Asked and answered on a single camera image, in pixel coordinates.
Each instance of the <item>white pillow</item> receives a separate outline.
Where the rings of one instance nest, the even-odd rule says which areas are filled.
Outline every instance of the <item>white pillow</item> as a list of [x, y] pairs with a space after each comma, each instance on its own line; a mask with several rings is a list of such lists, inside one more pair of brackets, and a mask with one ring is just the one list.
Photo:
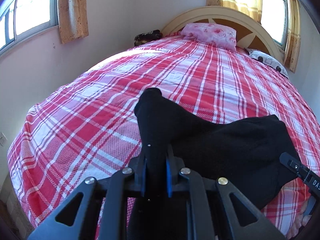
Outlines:
[[260, 61], [263, 64], [266, 64], [272, 68], [274, 68], [276, 71], [278, 71], [280, 74], [284, 75], [286, 78], [288, 78], [288, 73], [285, 67], [277, 61], [275, 58], [271, 57], [270, 55], [256, 50], [256, 49], [246, 49], [249, 52], [249, 57], [254, 58], [258, 61]]

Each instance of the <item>wooden headboard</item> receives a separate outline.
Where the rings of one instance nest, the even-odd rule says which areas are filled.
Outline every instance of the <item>wooden headboard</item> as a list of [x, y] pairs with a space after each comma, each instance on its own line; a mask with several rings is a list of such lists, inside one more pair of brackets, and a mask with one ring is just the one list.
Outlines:
[[217, 23], [234, 28], [237, 31], [237, 46], [258, 49], [282, 63], [278, 46], [269, 33], [255, 20], [242, 12], [221, 7], [204, 6], [189, 10], [177, 16], [162, 30], [164, 35], [183, 29], [187, 23]]

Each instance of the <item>bed sheet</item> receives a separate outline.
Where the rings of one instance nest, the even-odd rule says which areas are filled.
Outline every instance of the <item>bed sheet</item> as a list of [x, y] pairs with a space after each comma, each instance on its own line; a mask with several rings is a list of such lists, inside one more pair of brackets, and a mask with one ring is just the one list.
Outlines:
[[[320, 126], [289, 80], [241, 50], [173, 35], [100, 62], [29, 110], [8, 165], [34, 227], [86, 177], [109, 177], [139, 155], [133, 109], [149, 87], [215, 123], [277, 115], [302, 163], [319, 174]], [[296, 179], [262, 212], [286, 234], [308, 196]]]

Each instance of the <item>silver bolt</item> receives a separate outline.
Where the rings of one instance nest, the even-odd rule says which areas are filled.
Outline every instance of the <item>silver bolt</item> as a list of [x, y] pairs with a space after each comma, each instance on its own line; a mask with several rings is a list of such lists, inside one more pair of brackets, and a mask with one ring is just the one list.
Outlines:
[[123, 168], [122, 173], [123, 174], [130, 174], [130, 173], [132, 173], [132, 169], [129, 167], [125, 167], [125, 168]]
[[84, 180], [84, 182], [85, 182], [86, 184], [90, 185], [90, 184], [94, 183], [95, 180], [96, 180], [96, 179], [95, 179], [94, 177], [87, 177], [87, 178]]
[[189, 168], [182, 168], [180, 172], [183, 175], [189, 175], [191, 173], [191, 170]]
[[221, 178], [218, 179], [218, 183], [220, 185], [227, 185], [228, 184], [228, 180], [226, 178], [224, 178], [224, 177], [221, 177]]

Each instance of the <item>window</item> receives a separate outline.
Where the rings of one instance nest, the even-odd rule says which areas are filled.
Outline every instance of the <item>window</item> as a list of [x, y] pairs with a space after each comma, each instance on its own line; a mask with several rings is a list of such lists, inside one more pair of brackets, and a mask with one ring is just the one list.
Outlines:
[[261, 25], [285, 50], [288, 35], [288, 1], [263, 0]]
[[58, 23], [57, 0], [15, 0], [0, 21], [0, 54]]

